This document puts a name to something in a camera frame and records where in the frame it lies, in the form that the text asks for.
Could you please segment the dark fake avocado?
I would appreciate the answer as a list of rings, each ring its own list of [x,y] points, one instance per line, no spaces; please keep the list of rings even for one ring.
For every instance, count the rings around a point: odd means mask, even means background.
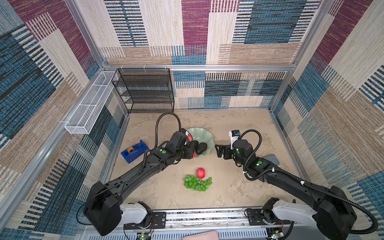
[[[191,146],[193,147],[194,151],[197,149],[198,145],[199,145],[199,142],[196,140],[191,142]]]
[[[201,155],[207,150],[207,148],[208,148],[208,145],[206,143],[199,143],[196,146],[195,152],[197,155]]]

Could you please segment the grey sponge block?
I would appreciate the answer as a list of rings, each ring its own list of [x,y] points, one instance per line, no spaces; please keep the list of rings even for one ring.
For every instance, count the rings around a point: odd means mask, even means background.
[[[264,156],[264,159],[272,162],[273,164],[275,164],[277,166],[280,164],[280,161],[278,160],[278,158],[274,154]]]

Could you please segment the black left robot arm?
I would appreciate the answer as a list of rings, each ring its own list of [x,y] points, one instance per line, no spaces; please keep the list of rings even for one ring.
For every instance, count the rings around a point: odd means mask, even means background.
[[[126,198],[141,184],[182,159],[191,159],[194,150],[188,138],[188,132],[178,121],[178,130],[171,139],[155,143],[151,150],[144,153],[143,161],[105,184],[96,182],[92,185],[87,200],[81,210],[89,225],[100,236],[110,234],[117,226],[135,224],[138,228],[148,229],[155,226],[152,209],[144,202],[125,204]]]

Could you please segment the blue tape dispenser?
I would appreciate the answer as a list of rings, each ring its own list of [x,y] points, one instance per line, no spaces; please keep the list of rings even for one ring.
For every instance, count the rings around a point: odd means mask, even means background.
[[[144,154],[145,151],[147,151],[148,149],[148,146],[142,140],[140,140],[138,144],[133,145],[127,148],[126,150],[122,151],[121,155],[123,156],[125,161],[130,164],[142,154]]]

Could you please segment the green scalloped fruit bowl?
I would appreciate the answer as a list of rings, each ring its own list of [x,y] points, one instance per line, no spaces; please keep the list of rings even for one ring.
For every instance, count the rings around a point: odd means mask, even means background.
[[[187,131],[193,136],[194,140],[207,144],[207,149],[200,155],[196,154],[195,159],[208,156],[211,150],[215,148],[214,137],[209,131],[203,128],[190,128]]]

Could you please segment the green fake grape bunch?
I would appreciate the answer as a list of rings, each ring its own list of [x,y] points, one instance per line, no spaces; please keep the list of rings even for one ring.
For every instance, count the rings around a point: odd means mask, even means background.
[[[186,176],[184,178],[184,186],[187,189],[191,189],[193,191],[205,192],[207,191],[213,184],[213,179],[211,177],[206,180],[202,180],[195,176]]]

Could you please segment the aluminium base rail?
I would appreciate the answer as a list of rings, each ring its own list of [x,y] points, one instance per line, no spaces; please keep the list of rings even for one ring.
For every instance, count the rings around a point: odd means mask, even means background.
[[[164,210],[165,219],[149,230],[124,230],[129,240],[181,240],[216,231],[220,240],[323,240],[319,231],[303,224],[277,220],[267,225],[262,220],[250,223],[246,208]]]

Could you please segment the black mesh shelf rack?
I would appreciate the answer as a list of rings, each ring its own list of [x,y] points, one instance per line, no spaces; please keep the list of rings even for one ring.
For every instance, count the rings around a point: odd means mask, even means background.
[[[129,114],[166,113],[175,109],[173,84],[168,68],[117,69],[112,84]]]

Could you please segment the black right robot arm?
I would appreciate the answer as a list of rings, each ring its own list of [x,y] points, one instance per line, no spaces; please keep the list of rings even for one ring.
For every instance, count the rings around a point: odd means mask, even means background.
[[[327,188],[305,181],[278,167],[272,161],[256,155],[262,137],[257,130],[230,132],[229,145],[216,145],[219,158],[232,159],[248,181],[274,185],[304,202],[303,205],[285,203],[270,198],[263,206],[265,222],[274,219],[303,223],[318,229],[330,240],[345,240],[348,235],[374,233],[379,223],[373,213],[348,200],[338,187]]]

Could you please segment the white mesh wall basket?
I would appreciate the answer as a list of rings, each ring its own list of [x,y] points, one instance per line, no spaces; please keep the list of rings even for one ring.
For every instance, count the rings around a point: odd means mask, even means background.
[[[66,122],[65,129],[72,135],[88,135],[94,127],[108,97],[113,90],[115,73],[103,71],[98,75],[74,113]]]

